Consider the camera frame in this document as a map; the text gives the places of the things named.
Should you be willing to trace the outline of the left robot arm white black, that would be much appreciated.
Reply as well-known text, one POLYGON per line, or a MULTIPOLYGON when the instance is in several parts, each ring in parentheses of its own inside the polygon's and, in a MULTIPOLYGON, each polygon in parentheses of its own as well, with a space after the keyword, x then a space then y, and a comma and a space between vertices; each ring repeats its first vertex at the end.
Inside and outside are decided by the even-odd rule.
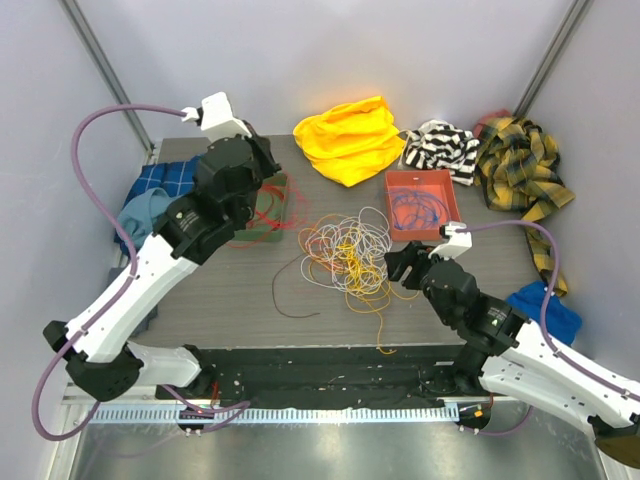
POLYGON ((264 180, 280 169, 270 141, 256 132, 208 146, 192 190, 160 216, 129 268, 82 314, 45 327, 77 387, 101 403, 134 386, 169 385, 193 399, 211 391, 215 369, 197 347, 143 347, 130 336, 174 286, 247 228, 264 180))

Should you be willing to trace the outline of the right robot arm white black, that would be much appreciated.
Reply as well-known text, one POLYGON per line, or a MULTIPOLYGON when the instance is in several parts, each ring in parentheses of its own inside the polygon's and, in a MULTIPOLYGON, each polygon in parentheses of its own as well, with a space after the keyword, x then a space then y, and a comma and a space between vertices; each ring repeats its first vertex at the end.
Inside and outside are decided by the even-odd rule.
POLYGON ((639 466, 639 384, 545 337, 540 324, 482 293, 445 246, 411 242, 385 254, 388 277, 421 292, 464 340, 451 371, 457 391, 511 396, 589 435, 619 463, 639 466))

